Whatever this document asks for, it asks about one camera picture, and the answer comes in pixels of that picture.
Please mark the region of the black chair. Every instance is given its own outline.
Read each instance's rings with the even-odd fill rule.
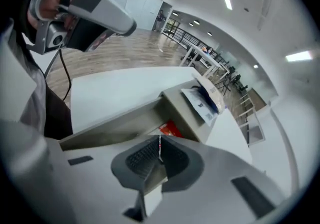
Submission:
[[[186,59],[186,61],[187,61],[187,63],[189,64],[190,62],[191,62],[191,60],[195,57],[195,55],[196,55],[197,53],[195,52],[195,50],[192,50],[191,51],[191,53],[190,53],[190,55],[188,56],[188,58]],[[201,60],[201,55],[198,55],[197,57],[196,57],[196,59],[194,60],[195,62],[199,62],[200,60]]]
[[[227,90],[231,91],[231,89],[229,88],[229,85],[231,83],[231,74],[234,73],[234,71],[232,72],[231,68],[229,70],[230,70],[230,73],[225,77],[223,81],[218,82],[217,84],[214,84],[218,90],[222,88],[221,93],[223,93],[223,96],[225,96],[225,93],[227,92]]]

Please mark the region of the red object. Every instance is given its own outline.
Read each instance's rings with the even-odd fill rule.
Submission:
[[[160,131],[165,135],[172,135],[176,137],[183,138],[178,128],[172,120],[169,120],[167,123],[159,127]]]

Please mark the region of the table leg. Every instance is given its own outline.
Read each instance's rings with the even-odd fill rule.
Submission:
[[[207,75],[207,78],[210,78],[211,76],[213,76],[217,70],[219,70],[218,67],[213,68],[213,70]]]
[[[225,74],[221,76],[221,78],[219,79],[219,81],[222,80],[228,73],[229,73],[229,72],[226,71]]]
[[[181,63],[179,64],[179,66],[182,66],[182,65],[183,65],[183,63],[186,61],[186,59],[187,59],[188,56],[190,55],[191,51],[192,51],[192,47],[190,47],[189,51],[185,54],[183,60],[182,60]]]
[[[197,53],[195,56],[194,56],[194,58],[191,60],[191,62],[188,64],[188,67],[190,67],[192,64],[193,64],[193,62],[195,61],[195,59],[196,59],[196,57],[198,56],[199,54]]]
[[[210,72],[214,69],[214,65],[211,65],[211,67],[202,75],[202,77],[207,78],[207,75],[210,74]]]

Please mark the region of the ceiling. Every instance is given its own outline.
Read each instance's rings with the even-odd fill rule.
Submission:
[[[292,78],[307,81],[314,76],[301,72],[292,76],[303,67],[286,65],[286,55],[313,48],[320,40],[318,28],[300,0],[230,0],[232,10],[226,8],[224,0],[164,1],[180,12],[201,18],[204,26],[219,29],[237,42],[253,56],[245,57],[248,63],[259,63],[278,92],[285,92]]]

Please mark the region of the white desk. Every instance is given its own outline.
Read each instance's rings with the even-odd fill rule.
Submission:
[[[71,88],[73,132],[156,99],[163,90],[192,80],[193,74],[200,75],[192,67],[148,67],[75,78]],[[217,117],[206,144],[227,150],[252,163],[246,140],[227,109]]]
[[[189,51],[186,53],[186,55],[184,56],[184,58],[179,66],[183,65],[183,63],[186,61],[186,59],[188,58],[188,56],[190,55],[190,53],[192,52],[193,49],[196,51],[196,55],[191,60],[188,67],[190,67],[193,64],[193,62],[195,61],[195,59],[197,58],[198,55],[201,55],[203,57],[203,59],[205,59],[208,63],[211,64],[211,67],[204,73],[204,75],[203,75],[204,77],[208,77],[210,75],[210,73],[214,73],[217,69],[221,68],[221,65],[219,63],[217,63],[216,60],[214,60],[210,55],[204,53],[201,48],[199,48],[198,46],[193,45],[193,44],[191,45]]]

